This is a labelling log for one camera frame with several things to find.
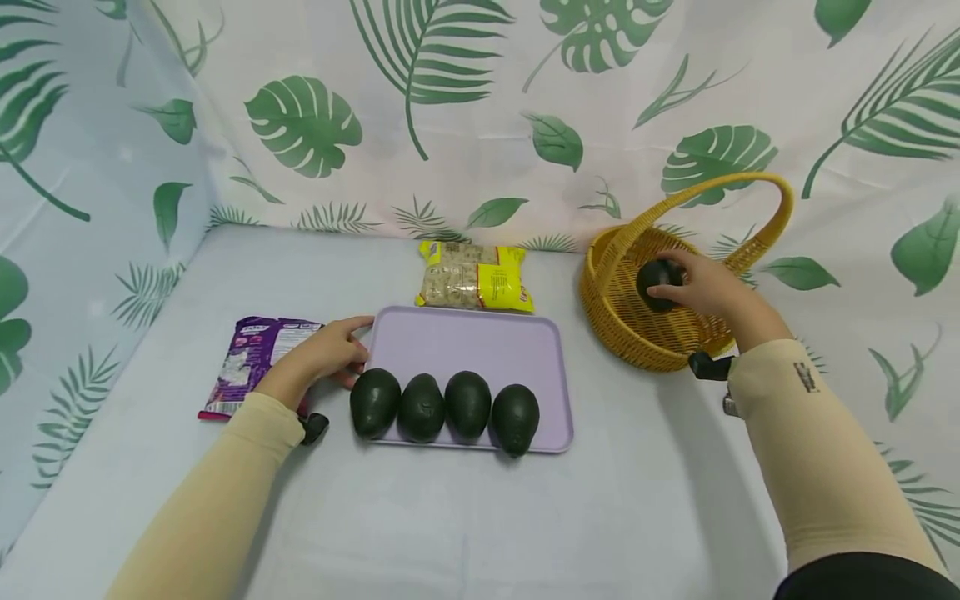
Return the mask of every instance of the hand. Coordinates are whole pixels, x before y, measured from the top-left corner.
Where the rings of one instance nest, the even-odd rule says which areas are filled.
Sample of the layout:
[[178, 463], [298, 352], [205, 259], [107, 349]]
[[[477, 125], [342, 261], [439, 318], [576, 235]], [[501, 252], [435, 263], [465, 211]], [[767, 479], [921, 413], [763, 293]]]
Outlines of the hand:
[[309, 373], [313, 381], [332, 377], [348, 390], [352, 389], [356, 374], [363, 372], [363, 364], [370, 357], [353, 332], [372, 324], [372, 316], [332, 321], [287, 352], [274, 368], [281, 364], [284, 369], [292, 366]]
[[686, 269], [686, 284], [652, 285], [647, 294], [720, 317], [727, 322], [741, 354], [772, 340], [793, 338], [780, 313], [723, 263], [684, 250], [661, 252], [657, 258]]
[[672, 300], [702, 315], [727, 318], [756, 293], [748, 288], [723, 263], [685, 250], [657, 254], [686, 270], [686, 281], [679, 285], [653, 285], [647, 293], [654, 298]]
[[331, 377], [348, 390], [363, 372], [369, 353], [353, 332], [373, 324], [372, 316], [333, 321], [300, 342], [267, 371], [255, 391], [272, 396], [290, 410], [297, 410], [307, 388], [318, 379]]

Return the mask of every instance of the arm sleeve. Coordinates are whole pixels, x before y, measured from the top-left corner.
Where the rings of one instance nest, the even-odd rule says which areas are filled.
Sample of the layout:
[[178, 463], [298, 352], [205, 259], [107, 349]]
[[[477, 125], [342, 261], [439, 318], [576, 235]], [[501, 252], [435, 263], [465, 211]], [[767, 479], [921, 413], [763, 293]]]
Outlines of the arm sleeve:
[[946, 575], [893, 473], [802, 344], [775, 340], [744, 353], [733, 364], [730, 391], [791, 572], [825, 556], [868, 552]]
[[303, 439], [293, 411], [247, 395], [133, 548], [108, 599], [228, 598], [280, 465]]

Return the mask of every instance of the table surface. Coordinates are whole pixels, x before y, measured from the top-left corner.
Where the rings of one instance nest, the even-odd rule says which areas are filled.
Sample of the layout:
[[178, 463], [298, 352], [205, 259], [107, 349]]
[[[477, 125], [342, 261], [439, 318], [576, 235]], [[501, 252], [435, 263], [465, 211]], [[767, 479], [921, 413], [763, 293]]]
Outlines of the table surface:
[[[765, 600], [782, 538], [722, 384], [626, 365], [592, 336], [583, 257], [529, 252], [561, 331], [576, 437], [559, 455], [358, 442], [348, 395], [278, 476], [238, 598]], [[329, 321], [409, 304], [413, 241], [212, 231], [0, 571], [0, 598], [101, 598], [221, 423], [199, 421], [233, 324]]]

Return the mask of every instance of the lavender plastic tray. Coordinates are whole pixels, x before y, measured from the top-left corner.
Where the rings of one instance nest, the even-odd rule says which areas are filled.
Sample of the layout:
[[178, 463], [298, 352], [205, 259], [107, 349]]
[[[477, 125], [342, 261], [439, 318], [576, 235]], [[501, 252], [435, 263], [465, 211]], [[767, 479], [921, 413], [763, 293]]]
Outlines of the lavender plastic tray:
[[[400, 386], [422, 372], [437, 378], [441, 391], [454, 373], [473, 371], [496, 394], [511, 383], [530, 388], [540, 403], [540, 427], [531, 452], [563, 452], [573, 442], [573, 417], [566, 392], [560, 331], [543, 317], [504, 313], [388, 306], [373, 325], [368, 369], [394, 374]], [[383, 444], [411, 444], [400, 437], [396, 423]], [[474, 444], [458, 444], [448, 426], [429, 446], [492, 449], [490, 432]]]

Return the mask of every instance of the yellow wicker basket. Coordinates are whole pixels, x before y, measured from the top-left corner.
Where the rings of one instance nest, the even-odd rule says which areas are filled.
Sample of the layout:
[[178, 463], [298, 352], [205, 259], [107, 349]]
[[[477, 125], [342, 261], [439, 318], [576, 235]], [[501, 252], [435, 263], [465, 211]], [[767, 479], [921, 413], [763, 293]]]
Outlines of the yellow wicker basket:
[[746, 181], [770, 181], [780, 189], [780, 208], [770, 222], [724, 261], [740, 275], [783, 233], [793, 212], [793, 190], [768, 173], [727, 175], [694, 185], [666, 198], [629, 225], [608, 229], [590, 244], [580, 276], [580, 299], [593, 331], [611, 352], [649, 371], [679, 371], [697, 350], [710, 356], [726, 352], [733, 336], [722, 319], [702, 317], [678, 307], [666, 314], [651, 311], [636, 292], [636, 273], [657, 253], [672, 249], [699, 253], [676, 235], [654, 227], [671, 208], [689, 202], [713, 187]]

